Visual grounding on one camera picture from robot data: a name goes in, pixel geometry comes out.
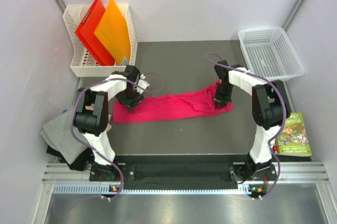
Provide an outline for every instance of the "white plastic basket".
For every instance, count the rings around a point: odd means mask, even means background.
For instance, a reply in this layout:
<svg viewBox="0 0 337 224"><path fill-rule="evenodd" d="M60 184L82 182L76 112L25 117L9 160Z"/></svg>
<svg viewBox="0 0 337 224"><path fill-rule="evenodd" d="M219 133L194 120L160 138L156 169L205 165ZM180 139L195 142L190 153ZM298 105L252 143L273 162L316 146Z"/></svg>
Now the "white plastic basket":
<svg viewBox="0 0 337 224"><path fill-rule="evenodd" d="M239 39L244 59L253 73L283 81L304 74L304 67L283 28L243 29L239 31Z"/></svg>
<svg viewBox="0 0 337 224"><path fill-rule="evenodd" d="M115 70L124 71L125 66L100 66L75 35L75 30L89 8L90 6L67 6L63 14L65 26L67 27L70 39L74 45L74 57L70 68L77 77L105 77L109 76ZM132 22L130 8L127 4L118 5L118 8L122 12L127 23L131 43L130 65L135 65L137 37Z"/></svg>

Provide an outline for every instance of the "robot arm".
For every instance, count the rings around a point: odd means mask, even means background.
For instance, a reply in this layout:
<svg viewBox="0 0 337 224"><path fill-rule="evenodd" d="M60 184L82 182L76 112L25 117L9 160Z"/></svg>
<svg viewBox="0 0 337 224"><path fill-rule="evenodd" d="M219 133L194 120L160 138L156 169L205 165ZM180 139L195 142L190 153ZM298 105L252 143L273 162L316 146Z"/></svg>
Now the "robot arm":
<svg viewBox="0 0 337 224"><path fill-rule="evenodd" d="M228 66L227 62L219 64ZM221 82L217 85L214 103L216 108L221 108L231 101L233 86L237 86L252 96L252 114L257 124L255 140L248 154L245 164L245 173L250 177L259 177L270 168L272 155L268 141L275 136L282 124L283 111L281 102L266 82L247 75L247 69L241 65L233 65L233 68L244 71L237 72L226 70L221 66L215 66L215 71ZM290 105L286 96L285 88L280 80L273 84L279 90L286 105L288 118L290 116Z"/></svg>
<svg viewBox="0 0 337 224"><path fill-rule="evenodd" d="M108 101L116 97L119 102L133 110L144 99L143 90L135 88L125 80L136 82L144 89L149 86L148 82L145 81L145 76L140 75L140 71L130 65L125 68L124 72L113 72L106 80L114 78L121 80L108 81L86 91L76 108L74 120L74 126L84 135L89 144L96 149L94 151L95 162L103 166L110 165L110 163L97 155L96 152L101 153L110 161L113 161L116 156L110 146L106 132ZM79 95L82 90L83 88L80 88L77 94ZM87 109L88 106L93 106L94 109Z"/></svg>

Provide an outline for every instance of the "red towel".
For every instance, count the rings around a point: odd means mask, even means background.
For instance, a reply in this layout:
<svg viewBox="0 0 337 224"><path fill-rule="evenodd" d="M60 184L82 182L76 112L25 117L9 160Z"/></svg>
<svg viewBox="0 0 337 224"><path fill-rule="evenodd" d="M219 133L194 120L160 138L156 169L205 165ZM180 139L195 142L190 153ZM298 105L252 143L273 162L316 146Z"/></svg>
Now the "red towel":
<svg viewBox="0 0 337 224"><path fill-rule="evenodd" d="M132 112L117 101L113 109L113 122L144 123L156 120L178 120L197 116L214 116L230 111L234 108L231 103L222 109L215 109L214 95L218 82L193 93L146 97Z"/></svg>

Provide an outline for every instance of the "book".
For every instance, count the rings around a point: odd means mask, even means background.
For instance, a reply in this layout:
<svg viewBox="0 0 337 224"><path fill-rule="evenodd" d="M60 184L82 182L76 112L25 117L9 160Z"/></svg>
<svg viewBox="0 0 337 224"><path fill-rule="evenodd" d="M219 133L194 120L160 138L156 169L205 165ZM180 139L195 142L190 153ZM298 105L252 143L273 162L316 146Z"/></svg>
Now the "book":
<svg viewBox="0 0 337 224"><path fill-rule="evenodd" d="M285 121L285 127L276 140L276 150L279 155L311 156L311 149L301 113L291 113L290 117Z"/></svg>

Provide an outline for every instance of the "purple cable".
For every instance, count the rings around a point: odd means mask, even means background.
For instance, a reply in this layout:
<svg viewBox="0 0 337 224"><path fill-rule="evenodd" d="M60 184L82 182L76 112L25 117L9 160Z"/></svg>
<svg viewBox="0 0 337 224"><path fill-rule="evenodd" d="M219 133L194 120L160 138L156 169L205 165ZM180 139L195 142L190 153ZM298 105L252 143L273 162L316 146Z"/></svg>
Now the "purple cable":
<svg viewBox="0 0 337 224"><path fill-rule="evenodd" d="M75 102L75 105L74 105L74 110L73 110L73 113L72 113L72 116L71 116L71 122L70 122L70 132L72 134L72 136L75 138L76 141L78 141L80 144L83 144L84 146L88 147L88 148L91 148L93 151L95 151L102 159L104 159L105 161L109 162L117 171L118 173L120 174L120 177L121 177L121 186L119 187L117 193L115 194L115 196L113 196L111 199L115 199L122 191L122 188L123 188L123 183L124 183L124 176L123 176L123 173L122 171L119 169L119 167L114 164L112 161L110 161L109 159L107 159L106 157L104 157L101 153L99 153L94 147L92 147L90 144L86 143L86 142L83 142L81 141L76 135L75 135L75 132L74 132L74 127L73 127L73 122L75 120L75 115L76 115L76 108L78 107L78 103L80 102L82 96L85 94L86 91L88 91L90 88L94 87L94 86L97 86L97 85L100 85L100 84L104 84L106 82L110 82L110 81L114 81L114 80L121 80L121 81L126 81L136 87L138 87L140 90L143 90L147 93L159 93L163 87L164 87L164 78L162 77L162 75L158 74L158 73L146 73L144 75L148 75L148 74L154 74L156 76L158 76L161 80L162 80L162 86L159 90L156 90L156 91L149 91L149 90L146 90L144 89L143 87L139 86L138 84L136 84L135 82L132 82L128 79L125 79L125 78L111 78L111 79L105 79L101 82L97 82L97 83L94 83L94 84L91 84L87 87L85 87L82 92L79 94L76 102ZM64 216L65 214L67 214L70 210L72 210L73 208L75 208L76 206L78 206L79 204L81 204L82 202L84 202L85 200L87 199L91 199L91 198L97 198L97 197L100 197L100 196L97 196L97 195L91 195L89 197L86 197L82 200L80 200L79 202L77 202L76 204L72 205L67 211L66 213L64 213L62 216ZM56 212L55 212L55 207L53 207L53 214L58 217L58 218L61 218L62 216L60 215L57 215Z"/></svg>
<svg viewBox="0 0 337 224"><path fill-rule="evenodd" d="M61 219L63 218L69 211L71 211L72 209L74 209L75 207L77 207L78 205L82 204L84 201L88 200L88 199L93 199L93 198L100 198L101 195L90 195L88 197L85 197L84 199L81 199L79 202L76 202L75 204L73 204L72 206L70 206L62 215L59 215L56 213L56 207L55 207L55 203L53 203L53 207L52 207L52 213L53 215L57 218L57 219Z"/></svg>
<svg viewBox="0 0 337 224"><path fill-rule="evenodd" d="M263 199L263 198L267 197L267 196L270 194L270 192L274 189L274 187L276 186L276 183L277 183L277 181L278 181L278 179L279 179L279 177L280 177L280 173L281 173L281 164L280 164L280 160L279 160L279 158L277 157L277 155L274 153L273 146L271 146L271 142L272 142L272 140L276 139L276 137L283 131L283 128L284 128L284 125L285 125L285 120L286 120L286 107L285 107L285 103L284 103L283 97L282 97L281 93L279 92L279 90L276 88L276 86L275 86L270 80L268 80L268 79L266 79L266 78L264 78L264 77L260 77L260 76L258 76L258 75L256 75L256 74L253 74L253 73L245 72L245 71L243 71L243 70L239 70L239 69L236 69L236 68L233 68L233 67L230 67L230 66L221 65L221 64L218 64L218 63L216 63L216 62L213 62L213 61L211 61L211 60L209 59L209 56L211 56L211 55L214 55L214 56L217 56L218 58L221 58L221 57L220 57L218 54L216 54L216 53L212 53L212 52L211 52L211 53L207 53L207 54L205 55L205 58L206 58L206 60L207 60L208 62L210 62L210 63L212 63L212 64L214 64L214 65L221 66L221 67L223 67L223 68L225 68L225 69L227 69L227 70L234 70L234 71L237 71L237 72L239 72L239 73L245 73L245 74L247 74L247 75L249 75L249 76L252 76L252 77L255 77L255 78L259 78L259 79L261 79L261 80L267 82L268 85L270 85L270 86L274 89L275 93L277 94L277 96L278 96L279 99L280 99L281 106L282 106L282 112L283 112L283 117L282 117L281 127L280 127L279 131L278 131L272 138L270 138L270 139L268 140L268 145L269 145L269 148L270 148L270 152L271 152L272 156L276 159L276 162L277 162L278 171L277 171L277 175L276 175L275 181L274 181L274 183L272 184L272 186L270 187L269 191L268 191L265 195L263 195L263 196L261 197L261 199Z"/></svg>

